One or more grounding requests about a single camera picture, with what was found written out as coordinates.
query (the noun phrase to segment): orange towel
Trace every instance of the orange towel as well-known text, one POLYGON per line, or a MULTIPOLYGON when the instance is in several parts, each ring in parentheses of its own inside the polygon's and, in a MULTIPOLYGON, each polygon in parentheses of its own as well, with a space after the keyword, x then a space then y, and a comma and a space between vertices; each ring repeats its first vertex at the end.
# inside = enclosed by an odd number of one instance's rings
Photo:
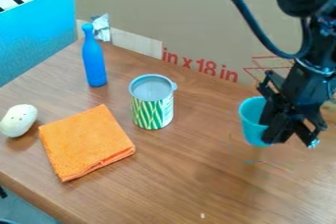
POLYGON ((70 181, 135 153, 105 105, 39 127, 55 172, 70 181))

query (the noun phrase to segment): floor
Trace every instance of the floor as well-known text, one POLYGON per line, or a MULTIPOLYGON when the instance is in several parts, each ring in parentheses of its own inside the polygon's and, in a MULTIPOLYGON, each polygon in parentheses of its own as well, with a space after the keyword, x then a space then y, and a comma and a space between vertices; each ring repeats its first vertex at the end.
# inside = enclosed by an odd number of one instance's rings
POLYGON ((59 223, 46 213, 40 211, 25 200, 6 190, 8 197, 0 198, 0 219, 14 221, 18 224, 56 224, 59 223))

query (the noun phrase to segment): blue cup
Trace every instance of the blue cup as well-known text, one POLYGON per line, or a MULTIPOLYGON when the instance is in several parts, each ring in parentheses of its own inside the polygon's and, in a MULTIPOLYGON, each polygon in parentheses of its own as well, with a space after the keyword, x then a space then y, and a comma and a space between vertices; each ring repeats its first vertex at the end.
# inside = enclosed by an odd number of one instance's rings
POLYGON ((268 146, 270 144, 261 140, 263 132, 268 126, 259 124, 266 100, 262 96, 246 99, 239 107, 239 115, 242 120, 245 139, 251 145, 268 146))

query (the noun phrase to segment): blue partition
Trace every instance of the blue partition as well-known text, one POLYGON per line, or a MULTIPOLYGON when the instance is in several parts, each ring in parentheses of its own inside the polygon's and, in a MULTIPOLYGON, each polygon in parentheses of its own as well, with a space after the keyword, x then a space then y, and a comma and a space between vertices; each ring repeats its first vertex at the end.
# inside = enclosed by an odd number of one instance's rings
POLYGON ((75 0, 33 0, 0 13, 0 86, 76 39, 75 0))

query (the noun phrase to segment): green striped can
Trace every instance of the green striped can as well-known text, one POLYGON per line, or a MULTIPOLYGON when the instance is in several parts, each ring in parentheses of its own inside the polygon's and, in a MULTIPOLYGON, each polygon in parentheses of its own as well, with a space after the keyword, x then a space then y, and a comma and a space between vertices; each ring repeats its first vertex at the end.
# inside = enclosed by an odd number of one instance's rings
POLYGON ((148 74, 132 80, 129 91, 135 124, 157 130, 172 122, 176 89, 175 83, 161 75, 148 74))

